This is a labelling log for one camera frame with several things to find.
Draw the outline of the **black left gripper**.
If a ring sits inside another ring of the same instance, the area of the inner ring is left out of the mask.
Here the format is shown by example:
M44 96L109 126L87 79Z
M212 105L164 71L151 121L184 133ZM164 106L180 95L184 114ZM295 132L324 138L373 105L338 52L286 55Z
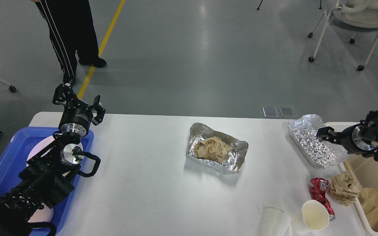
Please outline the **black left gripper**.
M81 100L73 91L72 81L59 85L52 99L53 104L65 106L59 130L62 133L75 132L81 137L87 136L91 122L97 126L104 119L106 109L102 107L100 99L101 96L97 95L93 104L88 107L89 110L81 109Z

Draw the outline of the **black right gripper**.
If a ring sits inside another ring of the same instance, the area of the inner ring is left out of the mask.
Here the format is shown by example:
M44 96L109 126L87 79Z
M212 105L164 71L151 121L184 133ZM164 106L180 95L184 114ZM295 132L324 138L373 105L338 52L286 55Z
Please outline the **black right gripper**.
M317 130L316 137L322 141L341 145L348 154L371 155L376 151L376 146L365 141L360 136L362 124L357 124L344 129L342 132L335 132L333 127L322 127Z

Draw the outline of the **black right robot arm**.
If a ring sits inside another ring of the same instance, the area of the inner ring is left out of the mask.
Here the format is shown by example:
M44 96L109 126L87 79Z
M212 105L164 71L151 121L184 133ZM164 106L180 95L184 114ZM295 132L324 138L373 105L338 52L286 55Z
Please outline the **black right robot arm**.
M372 157L378 162L378 110L370 111L366 119L341 132L333 127L322 127L316 136L321 141L343 146L348 154Z

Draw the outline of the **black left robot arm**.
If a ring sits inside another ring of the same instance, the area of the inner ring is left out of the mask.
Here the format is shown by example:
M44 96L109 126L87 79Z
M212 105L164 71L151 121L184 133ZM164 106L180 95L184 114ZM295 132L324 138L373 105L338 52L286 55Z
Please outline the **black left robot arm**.
M74 190L75 176L92 177L100 158L79 147L89 133L90 125L99 125L105 108L97 95L89 105L80 100L71 85L61 84L54 91L52 102L64 106L54 140L27 161L19 173L21 182L0 197L0 236L28 236L35 228L48 228L54 236L57 227L51 222L30 222L44 206L53 208Z

